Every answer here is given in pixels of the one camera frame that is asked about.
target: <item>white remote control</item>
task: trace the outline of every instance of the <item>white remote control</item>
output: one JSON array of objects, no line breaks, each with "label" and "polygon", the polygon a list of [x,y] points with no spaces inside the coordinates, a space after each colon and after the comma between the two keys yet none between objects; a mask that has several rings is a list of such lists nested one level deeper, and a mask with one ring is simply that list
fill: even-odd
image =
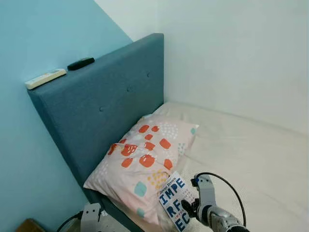
[{"label": "white remote control", "polygon": [[67,73],[67,71],[65,71],[64,69],[55,69],[51,72],[45,73],[41,76],[38,76],[36,78],[33,78],[32,80],[25,82],[25,85],[26,85],[27,89],[33,89],[35,87],[43,85],[46,82],[54,80],[57,77],[63,76],[66,73]]}]

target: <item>black cable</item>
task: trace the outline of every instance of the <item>black cable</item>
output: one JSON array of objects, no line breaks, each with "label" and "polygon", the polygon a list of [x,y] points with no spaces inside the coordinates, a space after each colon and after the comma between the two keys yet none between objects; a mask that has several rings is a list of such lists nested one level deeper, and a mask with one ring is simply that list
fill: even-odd
[{"label": "black cable", "polygon": [[239,197],[237,191],[234,189],[234,187],[233,187],[227,180],[225,180],[223,177],[221,177],[221,176],[219,176],[219,175],[217,175],[217,174],[214,174],[214,173],[199,173],[199,174],[197,174],[196,179],[197,179],[200,175],[213,175],[213,176],[219,178],[220,180],[224,181],[227,185],[230,186],[230,188],[233,190],[233,192],[235,193],[235,195],[236,195],[236,197],[237,197],[237,199],[238,199],[238,201],[239,201],[239,204],[240,204],[240,207],[241,207],[241,211],[242,211],[242,217],[243,217],[243,226],[246,227],[247,221],[246,221],[245,209],[244,209],[243,204],[242,204],[242,202],[241,202],[241,199],[240,199],[240,197]]},{"label": "black cable", "polygon": [[81,219],[81,218],[82,218],[82,215],[83,215],[83,211],[80,211],[78,214],[75,214],[74,216],[72,216],[72,217],[70,217],[69,219],[65,220],[65,222],[63,222],[63,223],[61,224],[61,226],[59,226],[57,232],[60,232],[61,229],[62,229],[69,221],[71,221],[72,219],[74,219],[74,218]]}]

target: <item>blue wall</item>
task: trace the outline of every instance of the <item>blue wall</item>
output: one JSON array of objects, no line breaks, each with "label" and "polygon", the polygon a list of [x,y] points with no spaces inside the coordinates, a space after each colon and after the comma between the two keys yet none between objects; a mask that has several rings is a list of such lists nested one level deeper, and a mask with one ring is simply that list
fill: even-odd
[{"label": "blue wall", "polygon": [[0,1],[0,231],[25,218],[56,230],[87,202],[24,82],[131,40],[92,0]]}]

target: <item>bed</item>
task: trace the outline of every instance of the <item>bed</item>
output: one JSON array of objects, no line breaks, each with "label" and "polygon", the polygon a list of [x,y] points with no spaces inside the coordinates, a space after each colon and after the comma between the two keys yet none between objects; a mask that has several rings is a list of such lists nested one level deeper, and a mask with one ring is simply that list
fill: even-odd
[{"label": "bed", "polygon": [[[243,198],[251,231],[305,231],[306,137],[228,114],[163,104],[163,85],[164,36],[155,33],[28,93],[81,187],[110,145],[154,112],[200,125],[176,167],[188,183],[198,172],[218,173]],[[232,192],[219,181],[215,189],[218,204],[241,218]],[[130,231],[175,230],[159,204],[161,226],[154,226],[98,192],[83,191]],[[192,220],[190,231],[210,230]]]}]

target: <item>white wall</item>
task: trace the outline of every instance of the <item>white wall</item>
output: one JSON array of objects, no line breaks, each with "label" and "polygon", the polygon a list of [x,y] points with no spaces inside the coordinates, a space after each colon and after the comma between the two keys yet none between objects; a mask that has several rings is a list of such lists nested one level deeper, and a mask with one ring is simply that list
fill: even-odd
[{"label": "white wall", "polygon": [[307,132],[306,0],[159,0],[165,97]]},{"label": "white wall", "polygon": [[157,31],[157,0],[95,0],[134,41]]}]

